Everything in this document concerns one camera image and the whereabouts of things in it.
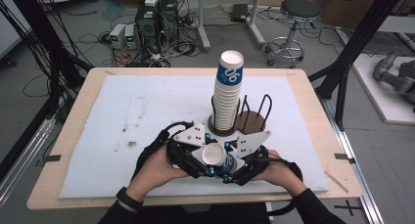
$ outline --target person's arm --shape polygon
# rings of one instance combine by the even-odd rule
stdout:
[[[143,167],[128,185],[125,194],[136,202],[143,202],[144,197],[153,189],[164,185],[170,180],[187,177],[188,174],[179,168],[174,168],[163,146],[152,154]],[[115,201],[99,224],[132,223],[137,209],[122,201]]]
[[[279,156],[274,150],[268,152],[270,152],[271,157]],[[305,187],[293,171],[283,163],[270,162],[266,169],[257,175],[254,180],[265,180],[286,189],[293,198],[293,203],[305,224],[345,223],[338,216],[331,213],[314,193]]]

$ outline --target black sleeve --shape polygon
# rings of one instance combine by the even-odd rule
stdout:
[[[293,198],[293,203],[296,206],[296,209],[299,212],[304,224],[346,224],[338,216],[331,213],[329,209],[327,209],[327,207],[309,189]]]
[[[134,222],[135,215],[136,212],[125,209],[116,201],[98,224],[129,224]]]

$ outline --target white platform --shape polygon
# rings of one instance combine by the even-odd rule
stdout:
[[[415,124],[415,105],[406,102],[389,84],[373,78],[376,64],[384,57],[360,55],[353,68],[384,122]],[[414,58],[397,57],[390,73],[397,75],[400,65],[412,60]]]
[[[212,112],[213,84],[214,76],[108,76],[74,149],[60,197],[113,197],[120,187],[128,185],[143,148],[167,125],[183,120],[207,123]],[[271,130],[272,135],[264,146],[295,161],[311,190],[328,191],[287,78],[246,76],[241,93],[241,99],[248,94],[253,111],[258,110],[264,94],[271,96],[273,108],[265,129]],[[178,129],[182,128],[173,128],[170,133]],[[238,135],[212,137],[223,143]],[[285,191],[263,181],[240,187],[225,185],[217,178],[188,177],[169,182],[149,196],[276,192]]]

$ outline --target watch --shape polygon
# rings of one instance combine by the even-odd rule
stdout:
[[[127,206],[134,208],[134,209],[138,209],[140,208],[143,203],[142,202],[138,202],[135,199],[131,198],[129,195],[127,195],[125,193],[127,189],[125,187],[121,188],[118,193],[116,194],[116,198],[125,203]]]

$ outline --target stool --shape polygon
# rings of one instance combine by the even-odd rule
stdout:
[[[297,25],[300,22],[310,22],[314,26],[312,22],[320,16],[320,7],[306,0],[285,0],[281,4],[280,11],[285,17],[294,21],[294,24],[287,37],[277,37],[266,44],[265,53],[270,53],[267,64],[273,66],[272,58],[274,55],[278,55],[286,59],[292,59],[293,63],[290,68],[294,68],[296,67],[296,60],[302,61],[304,59],[304,49],[294,39]]]

